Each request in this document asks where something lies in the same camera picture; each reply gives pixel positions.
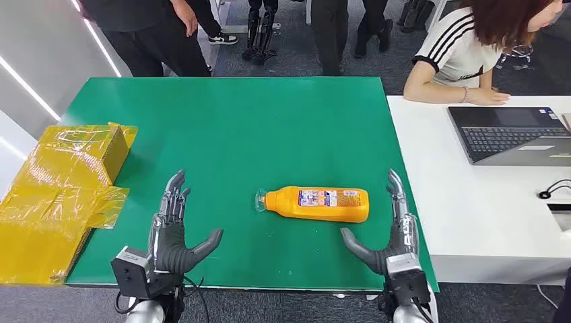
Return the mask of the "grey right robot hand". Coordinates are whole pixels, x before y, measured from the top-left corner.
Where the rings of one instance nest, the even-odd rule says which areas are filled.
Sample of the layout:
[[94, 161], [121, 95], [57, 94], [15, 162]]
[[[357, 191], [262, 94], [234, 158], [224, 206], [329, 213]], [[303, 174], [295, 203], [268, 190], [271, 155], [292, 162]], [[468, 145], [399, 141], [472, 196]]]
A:
[[388, 170], [388, 180], [393, 216], [387, 246], [372, 250], [357, 241], [350, 229], [342, 227], [340, 232], [345, 247], [373, 273], [394, 278], [403, 273], [421, 271], [422, 266], [418, 256], [417, 219], [409, 212], [403, 183], [393, 169]]

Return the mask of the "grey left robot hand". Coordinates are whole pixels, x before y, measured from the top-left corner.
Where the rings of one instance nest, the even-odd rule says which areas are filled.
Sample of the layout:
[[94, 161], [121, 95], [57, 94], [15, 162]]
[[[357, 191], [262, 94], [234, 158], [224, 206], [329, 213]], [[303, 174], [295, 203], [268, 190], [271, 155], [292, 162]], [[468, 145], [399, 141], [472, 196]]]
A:
[[155, 273], [183, 275], [207, 258], [220, 244], [224, 231], [213, 229], [206, 240], [187, 247], [184, 213], [190, 188], [183, 188], [185, 171], [179, 170], [167, 181], [160, 207], [152, 218], [148, 251]]

